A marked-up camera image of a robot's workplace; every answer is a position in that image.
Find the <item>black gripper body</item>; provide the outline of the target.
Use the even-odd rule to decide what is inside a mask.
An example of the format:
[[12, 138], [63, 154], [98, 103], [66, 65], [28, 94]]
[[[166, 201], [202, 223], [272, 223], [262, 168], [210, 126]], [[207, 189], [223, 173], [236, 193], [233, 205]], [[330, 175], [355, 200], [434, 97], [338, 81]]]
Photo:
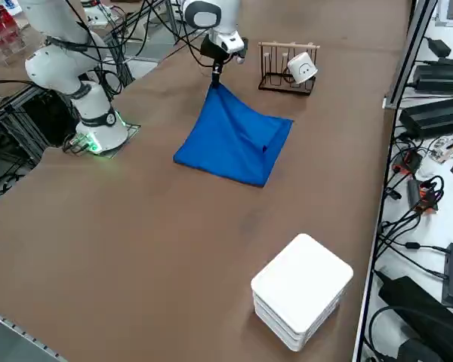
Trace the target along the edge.
[[209, 35], [206, 35], [200, 47], [200, 54], [204, 57], [211, 58], [214, 63], [227, 64], [232, 59], [235, 59], [238, 64], [243, 64], [247, 54], [247, 38], [242, 37], [242, 41], [244, 44], [243, 49], [228, 54], [222, 47], [212, 42]]

